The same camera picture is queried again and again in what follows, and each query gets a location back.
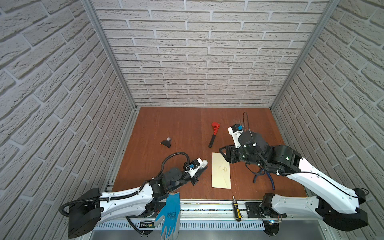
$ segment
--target brick wall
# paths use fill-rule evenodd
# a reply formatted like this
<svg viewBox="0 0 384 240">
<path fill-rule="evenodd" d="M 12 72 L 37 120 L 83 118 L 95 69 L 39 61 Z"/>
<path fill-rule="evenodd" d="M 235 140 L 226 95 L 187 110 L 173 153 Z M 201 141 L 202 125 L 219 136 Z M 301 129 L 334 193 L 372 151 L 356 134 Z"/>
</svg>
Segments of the brick wall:
<svg viewBox="0 0 384 240">
<path fill-rule="evenodd" d="M 66 239 L 130 111 L 80 1 L 0 1 L 0 239 Z"/>
<path fill-rule="evenodd" d="M 384 4 L 341 0 L 273 111 L 285 143 L 348 187 L 370 190 L 369 226 L 384 237 Z"/>
<path fill-rule="evenodd" d="M 136 104 L 269 107 L 327 1 L 93 3 Z"/>
</svg>

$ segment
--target brown wooden surface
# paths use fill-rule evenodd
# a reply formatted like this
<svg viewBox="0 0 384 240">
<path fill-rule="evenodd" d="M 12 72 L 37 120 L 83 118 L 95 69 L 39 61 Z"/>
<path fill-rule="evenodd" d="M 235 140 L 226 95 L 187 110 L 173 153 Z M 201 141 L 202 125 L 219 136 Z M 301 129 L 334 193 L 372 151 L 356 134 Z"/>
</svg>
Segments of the brown wooden surface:
<svg viewBox="0 0 384 240">
<path fill-rule="evenodd" d="M 267 175 L 259 176 L 253 183 L 253 174 L 243 162 L 230 165 L 232 189 L 212 188 L 212 152 L 220 147 L 233 144 L 228 127 L 242 123 L 242 114 L 249 116 L 250 128 L 260 132 L 270 145 L 284 144 L 275 120 L 269 109 L 239 108 L 159 108 L 140 109 L 135 127 L 122 160 L 113 191 L 141 186 L 160 171 L 161 163 L 174 152 L 186 152 L 190 160 L 206 159 L 208 169 L 200 176 L 199 182 L 188 183 L 178 189 L 184 199 L 262 199 L 267 192 L 289 196 L 306 197 L 301 184 L 287 177 L 271 174 L 276 189 L 273 191 Z M 208 148 L 213 128 L 212 122 L 219 122 L 220 128 L 212 148 Z M 172 138 L 171 148 L 160 144 L 167 137 Z M 165 171 L 172 167 L 182 169 L 185 162 L 182 155 L 167 161 Z M 249 166 L 258 171 L 257 166 Z"/>
</svg>

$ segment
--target glove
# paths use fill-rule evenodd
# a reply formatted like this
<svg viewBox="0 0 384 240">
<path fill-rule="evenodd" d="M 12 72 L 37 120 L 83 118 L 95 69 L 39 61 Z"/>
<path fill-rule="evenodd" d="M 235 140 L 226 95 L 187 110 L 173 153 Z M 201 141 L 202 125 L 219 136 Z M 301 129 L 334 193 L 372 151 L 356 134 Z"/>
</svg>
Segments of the glove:
<svg viewBox="0 0 384 240">
<path fill-rule="evenodd" d="M 180 228 L 180 194 L 169 194 L 166 205 L 157 215 L 154 225 L 158 226 L 164 220 L 161 230 L 162 240 L 176 240 Z"/>
</svg>

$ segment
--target yellow and black screwdriver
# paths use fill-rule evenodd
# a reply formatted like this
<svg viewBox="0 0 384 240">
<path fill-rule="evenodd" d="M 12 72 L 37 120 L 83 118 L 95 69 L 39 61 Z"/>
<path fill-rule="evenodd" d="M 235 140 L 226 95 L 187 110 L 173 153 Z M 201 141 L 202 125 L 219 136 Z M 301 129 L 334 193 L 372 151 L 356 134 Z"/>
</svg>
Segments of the yellow and black screwdriver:
<svg viewBox="0 0 384 240">
<path fill-rule="evenodd" d="M 233 197 L 233 212 L 235 213 L 236 221 L 240 222 L 241 221 L 240 210 L 235 200 L 235 196 L 232 196 L 232 197 Z"/>
</svg>

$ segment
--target paper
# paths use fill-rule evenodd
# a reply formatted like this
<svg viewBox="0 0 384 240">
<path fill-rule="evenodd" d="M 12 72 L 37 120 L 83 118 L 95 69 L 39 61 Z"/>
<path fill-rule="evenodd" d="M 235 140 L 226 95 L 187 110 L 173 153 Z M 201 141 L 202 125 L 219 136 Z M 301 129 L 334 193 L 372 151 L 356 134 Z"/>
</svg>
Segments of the paper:
<svg viewBox="0 0 384 240">
<path fill-rule="evenodd" d="M 218 153 L 212 153 L 212 187 L 231 189 L 229 162 Z"/>
</svg>

